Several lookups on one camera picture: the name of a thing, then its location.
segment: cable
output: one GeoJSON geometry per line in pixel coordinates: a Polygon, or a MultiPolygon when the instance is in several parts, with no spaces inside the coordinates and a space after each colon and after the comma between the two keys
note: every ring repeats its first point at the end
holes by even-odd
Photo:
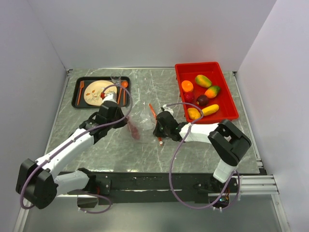
{"type": "Polygon", "coordinates": [[[189,135],[189,133],[190,133],[190,131],[191,131],[192,124],[194,124],[194,123],[196,123],[197,121],[201,120],[202,117],[204,116],[203,111],[202,111],[200,108],[198,108],[197,106],[195,106],[195,105],[193,105],[193,104],[191,104],[191,103],[187,103],[187,102],[178,102],[178,103],[174,103],[174,104],[168,104],[167,107],[168,107],[168,106],[173,106],[173,105],[179,105],[179,104],[184,104],[184,105],[193,106],[194,108],[196,108],[197,110],[200,111],[201,117],[199,117],[198,119],[194,120],[191,124],[189,124],[188,132],[185,134],[185,136],[183,137],[183,139],[181,140],[181,142],[178,144],[178,147],[176,148],[176,151],[175,151],[175,153],[174,153],[174,155],[173,155],[172,161],[171,161],[170,166],[169,166],[169,186],[170,186],[170,190],[172,191],[174,197],[175,197],[181,204],[183,204],[183,205],[189,207],[190,209],[206,209],[206,208],[209,208],[209,207],[213,206],[214,204],[216,204],[216,203],[219,201],[219,199],[220,199],[220,198],[222,197],[222,195],[224,194],[225,189],[226,189],[228,183],[230,182],[230,180],[231,180],[233,174],[236,172],[237,175],[238,175],[238,183],[239,183],[239,184],[238,184],[238,191],[237,191],[236,197],[234,198],[234,200],[232,201],[232,203],[229,204],[227,207],[224,208],[224,209],[226,209],[226,208],[228,208],[229,206],[231,206],[231,205],[234,204],[235,200],[238,198],[238,195],[239,195],[239,191],[240,191],[240,176],[239,176],[239,173],[238,173],[237,171],[233,172],[233,173],[230,175],[230,177],[227,179],[227,181],[226,181],[226,183],[225,183],[225,185],[224,185],[224,187],[223,187],[221,193],[220,193],[219,196],[216,198],[216,200],[214,200],[212,203],[210,203],[210,204],[208,204],[208,205],[205,205],[205,206],[196,207],[196,206],[192,206],[192,205],[189,205],[189,204],[183,202],[183,201],[179,198],[179,196],[177,195],[177,193],[176,193],[175,190],[174,190],[173,183],[172,183],[172,169],[173,169],[173,163],[174,163],[174,161],[175,161],[176,155],[177,155],[177,153],[178,153],[180,147],[181,147],[182,144],[184,143],[185,139],[186,139],[187,136],[189,135]]]}
{"type": "MultiPolygon", "coordinates": [[[[105,90],[107,90],[108,88],[110,87],[113,87],[113,86],[116,86],[116,87],[120,87],[122,88],[129,96],[131,102],[133,102],[133,99],[132,99],[132,96],[131,94],[129,93],[129,91],[124,88],[123,86],[121,85],[110,85],[110,86],[107,86],[103,89],[103,93],[105,92],[105,90]]],[[[75,137],[74,140],[70,140],[68,141],[66,144],[64,144],[61,148],[59,148],[59,150],[57,150],[54,154],[52,154],[47,160],[45,160],[44,162],[42,162],[38,167],[36,167],[33,172],[29,175],[29,177],[27,178],[27,180],[25,181],[22,189],[21,189],[21,192],[20,192],[20,198],[19,198],[19,203],[20,203],[20,206],[23,208],[23,209],[31,209],[34,207],[34,205],[31,205],[31,206],[25,206],[24,205],[24,195],[25,195],[25,191],[26,191],[26,187],[28,186],[30,180],[32,179],[32,177],[36,174],[36,172],[42,168],[44,165],[46,165],[47,163],[50,162],[50,160],[52,160],[55,156],[57,156],[61,151],[63,151],[65,148],[67,148],[69,145],[71,145],[72,143],[74,143],[75,140],[79,139],[80,137],[82,137],[83,135],[87,134],[88,132],[91,132],[91,131],[94,131],[96,129],[100,129],[100,128],[103,128],[103,127],[107,127],[107,126],[111,126],[111,125],[114,125],[114,124],[117,124],[118,122],[121,122],[122,120],[124,120],[131,112],[132,110],[132,107],[133,107],[133,104],[130,104],[130,108],[128,110],[128,112],[126,113],[126,115],[124,115],[121,119],[117,120],[117,121],[114,121],[114,122],[110,122],[110,123],[105,123],[105,124],[102,124],[102,125],[99,125],[99,126],[96,126],[96,127],[93,127],[93,128],[90,128],[82,133],[80,133],[79,135],[77,135],[75,137]]],[[[101,198],[104,198],[106,200],[109,201],[110,205],[107,209],[103,210],[103,211],[99,211],[99,212],[89,212],[87,211],[87,213],[96,213],[96,214],[99,214],[99,213],[104,213],[106,212],[108,209],[110,209],[110,207],[112,206],[112,202],[107,198],[107,197],[103,197],[103,196],[99,196],[101,198]]]]}

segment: food on plate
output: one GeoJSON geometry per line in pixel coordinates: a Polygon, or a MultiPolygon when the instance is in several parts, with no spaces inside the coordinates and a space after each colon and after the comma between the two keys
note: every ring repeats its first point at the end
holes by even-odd
{"type": "Polygon", "coordinates": [[[101,92],[100,97],[101,97],[102,99],[104,99],[104,98],[105,98],[105,93],[101,92]]]}
{"type": "Polygon", "coordinates": [[[200,112],[196,108],[189,108],[188,109],[188,115],[189,115],[189,118],[193,119],[193,120],[201,117],[200,112]]]}
{"type": "Polygon", "coordinates": [[[197,75],[195,77],[195,82],[202,87],[209,88],[212,85],[212,82],[210,79],[208,79],[204,75],[197,75]]]}
{"type": "Polygon", "coordinates": [[[192,103],[194,100],[194,94],[192,92],[184,93],[183,98],[185,102],[192,103]]]}
{"type": "Polygon", "coordinates": [[[208,97],[206,97],[205,95],[200,95],[198,98],[197,98],[197,104],[199,106],[205,106],[207,105],[209,102],[209,99],[208,97]]]}
{"type": "Polygon", "coordinates": [[[193,84],[191,83],[191,81],[183,81],[182,82],[182,88],[183,88],[183,91],[185,93],[192,92],[193,91],[193,84]]]}
{"type": "Polygon", "coordinates": [[[210,105],[210,106],[207,106],[204,109],[202,109],[204,116],[214,114],[218,110],[219,110],[219,105],[217,105],[217,104],[210,105]]]}
{"type": "Polygon", "coordinates": [[[211,86],[209,89],[206,90],[205,95],[208,98],[215,98],[220,92],[220,89],[221,88],[219,86],[211,86]]]}

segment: mango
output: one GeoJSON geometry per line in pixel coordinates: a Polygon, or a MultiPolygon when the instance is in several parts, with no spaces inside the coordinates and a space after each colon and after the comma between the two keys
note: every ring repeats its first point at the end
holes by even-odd
{"type": "Polygon", "coordinates": [[[201,117],[200,112],[196,108],[189,108],[188,109],[188,115],[189,115],[189,118],[193,119],[193,120],[201,117]]]}
{"type": "Polygon", "coordinates": [[[214,114],[218,110],[219,110],[219,105],[217,105],[217,104],[210,105],[210,106],[207,106],[204,109],[202,109],[204,116],[214,114]]]}
{"type": "Polygon", "coordinates": [[[209,89],[206,90],[204,94],[208,98],[215,98],[220,92],[220,89],[221,88],[219,86],[211,86],[209,89]]]}
{"type": "Polygon", "coordinates": [[[205,88],[209,88],[212,85],[211,80],[205,77],[204,75],[197,75],[195,77],[195,83],[205,88]]]}

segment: clear glass cup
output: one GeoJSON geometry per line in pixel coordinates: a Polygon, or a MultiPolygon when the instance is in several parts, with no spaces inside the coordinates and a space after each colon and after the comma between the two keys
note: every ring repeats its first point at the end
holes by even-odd
{"type": "Polygon", "coordinates": [[[121,74],[118,72],[112,73],[111,80],[115,85],[121,85],[121,74]]]}

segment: white enclosure wall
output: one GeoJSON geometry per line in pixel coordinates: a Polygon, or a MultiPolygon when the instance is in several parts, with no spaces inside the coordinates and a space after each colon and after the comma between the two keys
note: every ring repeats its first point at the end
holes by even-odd
{"type": "Polygon", "coordinates": [[[237,71],[275,0],[28,0],[69,68],[237,71]]]}
{"type": "Polygon", "coordinates": [[[19,166],[44,153],[66,71],[26,0],[0,1],[0,34],[0,231],[10,232],[19,166]]]}
{"type": "Polygon", "coordinates": [[[292,231],[308,231],[309,1],[277,0],[237,78],[292,231]]]}

